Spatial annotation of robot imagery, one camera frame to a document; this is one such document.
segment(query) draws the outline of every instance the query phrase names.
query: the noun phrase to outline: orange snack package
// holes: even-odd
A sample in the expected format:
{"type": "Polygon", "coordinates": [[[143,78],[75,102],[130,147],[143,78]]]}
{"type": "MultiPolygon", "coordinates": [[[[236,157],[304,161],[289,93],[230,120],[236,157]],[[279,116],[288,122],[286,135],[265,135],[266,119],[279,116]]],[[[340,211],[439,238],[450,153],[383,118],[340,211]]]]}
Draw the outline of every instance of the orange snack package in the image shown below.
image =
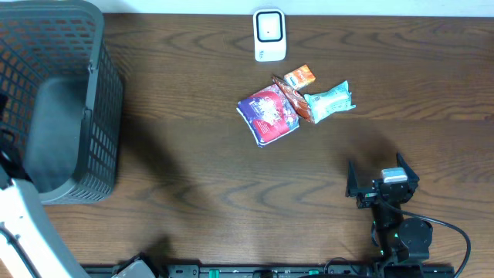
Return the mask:
{"type": "Polygon", "coordinates": [[[285,75],[285,81],[295,90],[300,90],[316,80],[307,65],[303,65],[285,75]]]}
{"type": "Polygon", "coordinates": [[[306,121],[314,123],[312,110],[310,109],[307,101],[300,95],[300,93],[293,89],[290,85],[288,85],[288,83],[283,81],[283,79],[277,76],[273,75],[272,81],[274,82],[274,84],[278,85],[281,91],[285,94],[285,97],[292,104],[293,109],[295,109],[296,113],[299,114],[306,121]]]}

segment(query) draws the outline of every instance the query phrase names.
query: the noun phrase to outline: mesh basket side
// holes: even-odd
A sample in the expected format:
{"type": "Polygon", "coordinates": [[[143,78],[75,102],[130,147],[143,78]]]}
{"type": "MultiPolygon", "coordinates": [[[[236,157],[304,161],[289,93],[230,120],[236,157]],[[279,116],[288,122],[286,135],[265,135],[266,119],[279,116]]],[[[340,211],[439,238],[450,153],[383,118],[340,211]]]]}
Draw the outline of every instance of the mesh basket side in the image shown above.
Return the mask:
{"type": "Polygon", "coordinates": [[[96,97],[90,130],[87,174],[83,188],[74,189],[72,198],[97,202],[106,198],[115,184],[123,84],[104,44],[101,47],[96,97]]]}
{"type": "Polygon", "coordinates": [[[83,10],[18,9],[0,16],[0,130],[21,157],[39,85],[54,75],[87,75],[95,32],[83,10]]]}
{"type": "Polygon", "coordinates": [[[36,92],[42,79],[25,62],[32,57],[25,51],[17,53],[20,45],[10,46],[4,40],[5,28],[0,22],[0,132],[25,153],[36,92]]]}

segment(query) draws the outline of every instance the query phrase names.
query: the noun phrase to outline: wood grain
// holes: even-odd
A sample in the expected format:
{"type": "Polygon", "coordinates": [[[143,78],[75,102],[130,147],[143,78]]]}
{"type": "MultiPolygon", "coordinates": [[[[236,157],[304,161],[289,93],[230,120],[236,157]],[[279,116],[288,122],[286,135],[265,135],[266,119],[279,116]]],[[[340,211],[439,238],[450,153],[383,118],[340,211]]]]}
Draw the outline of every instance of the wood grain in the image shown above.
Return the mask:
{"type": "MultiPolygon", "coordinates": [[[[377,256],[371,211],[344,198],[347,161],[365,181],[400,151],[421,177],[404,209],[470,235],[462,277],[494,275],[494,20],[289,16],[286,59],[257,63],[250,16],[105,19],[126,80],[117,187],[46,207],[81,263],[377,256]],[[256,147],[236,103],[304,63],[316,75],[304,93],[349,80],[357,108],[256,147]]],[[[435,225],[430,263],[458,267],[464,251],[435,225]]]]}

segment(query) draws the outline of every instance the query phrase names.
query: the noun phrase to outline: chip bag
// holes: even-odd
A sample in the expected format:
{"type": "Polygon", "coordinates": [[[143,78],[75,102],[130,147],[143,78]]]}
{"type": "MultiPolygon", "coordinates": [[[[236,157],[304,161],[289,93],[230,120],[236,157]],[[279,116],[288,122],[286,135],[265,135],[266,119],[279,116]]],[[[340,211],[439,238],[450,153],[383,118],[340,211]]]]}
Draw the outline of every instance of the chip bag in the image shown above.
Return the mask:
{"type": "Polygon", "coordinates": [[[276,84],[239,101],[237,111],[250,127],[260,147],[299,127],[299,117],[276,84]]]}

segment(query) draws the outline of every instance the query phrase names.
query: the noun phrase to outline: plastic wrapper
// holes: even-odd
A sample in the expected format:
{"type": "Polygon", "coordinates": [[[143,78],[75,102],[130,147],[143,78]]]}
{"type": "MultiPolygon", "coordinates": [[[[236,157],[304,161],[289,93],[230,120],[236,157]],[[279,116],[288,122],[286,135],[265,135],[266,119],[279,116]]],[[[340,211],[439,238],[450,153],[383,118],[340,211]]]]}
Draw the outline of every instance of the plastic wrapper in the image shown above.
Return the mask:
{"type": "Polygon", "coordinates": [[[284,78],[295,90],[300,90],[316,80],[316,77],[312,74],[307,65],[303,65],[300,68],[293,70],[291,73],[287,73],[284,78]]]}
{"type": "Polygon", "coordinates": [[[239,101],[237,111],[243,116],[260,147],[299,127],[299,117],[276,84],[239,101]]]}
{"type": "Polygon", "coordinates": [[[272,76],[272,81],[276,85],[278,85],[281,91],[285,94],[285,97],[292,104],[293,109],[295,109],[296,113],[299,114],[306,121],[314,123],[312,111],[310,110],[309,104],[302,97],[302,95],[300,95],[299,92],[293,89],[287,82],[277,76],[272,76]]]}
{"type": "Polygon", "coordinates": [[[303,96],[312,110],[315,123],[330,116],[335,112],[354,109],[352,105],[351,92],[348,91],[348,82],[345,81],[333,89],[314,95],[303,96]]]}

